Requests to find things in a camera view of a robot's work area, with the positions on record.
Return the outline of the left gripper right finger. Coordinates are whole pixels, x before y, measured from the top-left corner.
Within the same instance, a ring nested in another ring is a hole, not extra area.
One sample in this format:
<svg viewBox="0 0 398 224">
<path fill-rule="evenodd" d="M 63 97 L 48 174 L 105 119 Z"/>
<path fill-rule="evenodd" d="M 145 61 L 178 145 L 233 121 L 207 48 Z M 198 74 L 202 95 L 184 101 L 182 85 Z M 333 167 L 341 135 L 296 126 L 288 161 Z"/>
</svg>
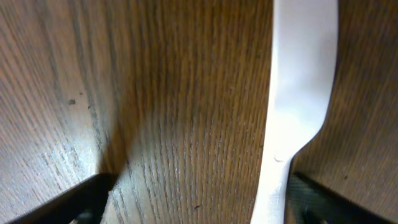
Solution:
<svg viewBox="0 0 398 224">
<path fill-rule="evenodd" d="M 289 175 L 284 222 L 296 224 L 392 223 L 301 173 Z"/>
</svg>

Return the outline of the pink plastic knife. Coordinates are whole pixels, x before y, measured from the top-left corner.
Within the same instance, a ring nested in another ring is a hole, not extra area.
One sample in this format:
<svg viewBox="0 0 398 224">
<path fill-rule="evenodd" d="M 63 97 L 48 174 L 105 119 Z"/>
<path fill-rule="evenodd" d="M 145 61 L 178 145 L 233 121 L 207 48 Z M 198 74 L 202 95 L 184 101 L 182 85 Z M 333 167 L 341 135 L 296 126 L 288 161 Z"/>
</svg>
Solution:
<svg viewBox="0 0 398 224">
<path fill-rule="evenodd" d="M 338 1 L 274 1 L 269 101 L 251 223 L 283 223 L 290 163 L 326 118 L 338 50 Z"/>
</svg>

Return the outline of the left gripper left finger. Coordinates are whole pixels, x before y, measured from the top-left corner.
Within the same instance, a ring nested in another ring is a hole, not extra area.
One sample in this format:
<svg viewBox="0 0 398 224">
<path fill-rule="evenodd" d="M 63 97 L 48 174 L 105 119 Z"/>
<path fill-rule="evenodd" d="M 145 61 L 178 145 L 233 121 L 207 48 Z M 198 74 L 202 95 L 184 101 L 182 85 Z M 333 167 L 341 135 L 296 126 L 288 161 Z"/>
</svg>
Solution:
<svg viewBox="0 0 398 224">
<path fill-rule="evenodd" d="M 96 174 L 11 223 L 100 224 L 116 174 Z"/>
</svg>

